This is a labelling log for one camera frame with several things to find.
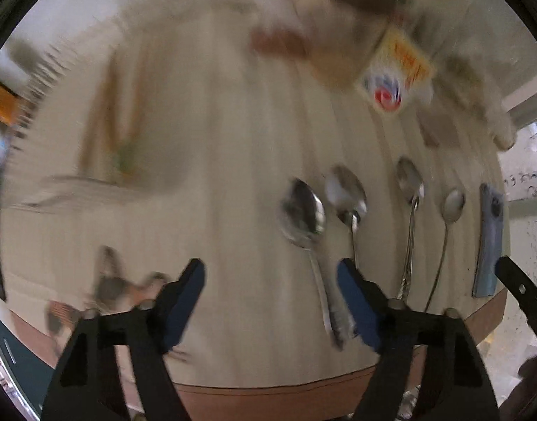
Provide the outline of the small steel spoon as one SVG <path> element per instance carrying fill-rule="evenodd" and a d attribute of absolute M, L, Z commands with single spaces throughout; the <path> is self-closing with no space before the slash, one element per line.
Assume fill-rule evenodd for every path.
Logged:
<path fill-rule="evenodd" d="M 425 312 L 427 312 L 430 308 L 430 304 L 432 302 L 442 274 L 442 269 L 445 262 L 446 247 L 448 246 L 449 242 L 449 227 L 459 221 L 460 217 L 463 214 L 464 207 L 465 193 L 460 188 L 452 188 L 451 190 L 449 190 L 449 192 L 446 193 L 443 202 L 441 203 L 441 216 L 445 225 L 445 233 L 441 256 L 436 270 L 435 278 L 433 280 L 432 287 L 429 292 L 429 297 L 427 298 L 427 301 L 425 303 Z"/>

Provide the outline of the large steel spoon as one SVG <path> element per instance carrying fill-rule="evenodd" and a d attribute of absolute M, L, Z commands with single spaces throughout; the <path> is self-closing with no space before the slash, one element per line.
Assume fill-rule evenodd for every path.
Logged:
<path fill-rule="evenodd" d="M 306 182 L 293 178 L 284 198 L 280 201 L 278 212 L 280 227 L 286 239 L 307 253 L 326 333 L 332 346 L 342 351 L 345 340 L 330 295 L 329 284 L 317 254 L 318 243 L 326 229 L 323 202 Z"/>

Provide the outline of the teal cabinet front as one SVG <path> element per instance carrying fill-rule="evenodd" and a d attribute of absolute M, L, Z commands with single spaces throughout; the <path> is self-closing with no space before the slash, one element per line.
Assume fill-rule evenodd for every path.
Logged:
<path fill-rule="evenodd" d="M 1 320 L 0 355 L 20 393 L 40 416 L 52 380 L 52 368 L 31 352 Z"/>

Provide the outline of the striped cat placemat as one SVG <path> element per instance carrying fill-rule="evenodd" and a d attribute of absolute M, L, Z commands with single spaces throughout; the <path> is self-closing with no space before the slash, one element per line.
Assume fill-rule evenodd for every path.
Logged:
<path fill-rule="evenodd" d="M 332 346 L 307 253 L 280 227 L 290 180 L 322 192 L 338 163 L 359 177 L 369 200 L 359 265 L 394 296 L 409 224 L 396 165 L 414 162 L 425 181 L 416 310 L 441 256 L 441 203 L 462 189 L 429 310 L 457 309 L 481 341 L 501 323 L 506 295 L 471 294 L 479 187 L 502 175 L 492 139 L 472 121 L 455 123 L 458 146 L 430 148 L 413 109 L 384 118 L 356 91 L 323 86 L 305 62 L 252 52 L 257 16 L 252 6 L 221 7 L 150 36 L 114 113 L 112 171 L 131 194 L 93 201 L 81 181 L 63 182 L 57 209 L 2 208 L 2 272 L 16 335 L 54 365 L 85 308 L 128 310 L 199 258 L 206 287 L 166 360 L 191 416 L 322 420 L 356 406 L 377 358 L 358 339 Z"/>

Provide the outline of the clear plastic utensil tray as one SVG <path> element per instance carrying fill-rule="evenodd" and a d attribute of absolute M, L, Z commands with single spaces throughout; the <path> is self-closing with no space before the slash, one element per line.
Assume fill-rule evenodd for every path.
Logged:
<path fill-rule="evenodd" d="M 63 182 L 81 181 L 90 200 L 128 197 L 112 171 L 114 113 L 134 77 L 134 55 L 160 28 L 200 11 L 246 9 L 250 0 L 134 0 L 49 53 L 29 79 L 31 96 L 6 133 L 0 208 L 59 208 Z"/>

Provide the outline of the white yellow soap box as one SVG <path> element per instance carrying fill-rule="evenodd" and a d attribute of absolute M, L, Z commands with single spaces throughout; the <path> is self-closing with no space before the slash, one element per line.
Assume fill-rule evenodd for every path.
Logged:
<path fill-rule="evenodd" d="M 382 116 L 395 116 L 415 100 L 429 103 L 436 67 L 401 29 L 388 28 L 356 85 Z"/>

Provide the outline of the brown wooden block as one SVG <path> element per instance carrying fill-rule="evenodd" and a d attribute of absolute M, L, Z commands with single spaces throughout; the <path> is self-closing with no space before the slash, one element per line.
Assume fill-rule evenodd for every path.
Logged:
<path fill-rule="evenodd" d="M 389 27 L 398 0 L 273 0 L 250 32 L 250 48 L 308 64 L 331 88 L 360 75 Z"/>

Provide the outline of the clear plastic bag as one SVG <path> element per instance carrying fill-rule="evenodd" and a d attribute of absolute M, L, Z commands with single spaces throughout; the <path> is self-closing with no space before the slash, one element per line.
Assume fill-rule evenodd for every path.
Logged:
<path fill-rule="evenodd" d="M 476 121 L 501 151 L 516 142 L 496 74 L 503 63 L 479 0 L 407 0 L 409 33 L 436 67 L 419 96 L 417 118 L 428 146 L 460 144 L 457 121 Z"/>

